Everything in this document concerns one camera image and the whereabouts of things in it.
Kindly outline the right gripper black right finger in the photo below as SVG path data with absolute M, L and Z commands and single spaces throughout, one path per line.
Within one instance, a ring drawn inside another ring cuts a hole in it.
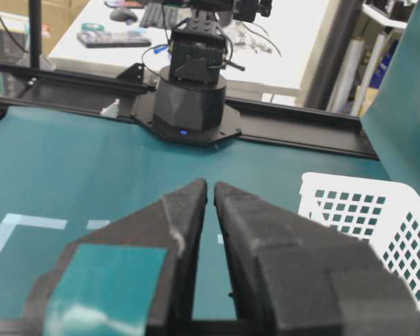
M 214 188 L 239 318 L 271 335 L 420 335 L 372 248 L 224 182 Z

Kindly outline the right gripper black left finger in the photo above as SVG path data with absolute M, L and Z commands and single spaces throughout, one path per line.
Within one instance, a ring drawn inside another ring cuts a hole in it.
M 207 182 L 76 240 L 34 283 L 25 335 L 166 335 L 193 317 Z

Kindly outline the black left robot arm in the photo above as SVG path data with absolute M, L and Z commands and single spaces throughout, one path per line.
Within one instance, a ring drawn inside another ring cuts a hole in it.
M 240 113 L 228 106 L 220 71 L 232 42 L 216 19 L 233 1 L 163 1 L 190 8 L 171 30 L 171 61 L 158 73 L 155 91 L 136 97 L 132 117 L 165 141 L 208 146 L 242 133 Z

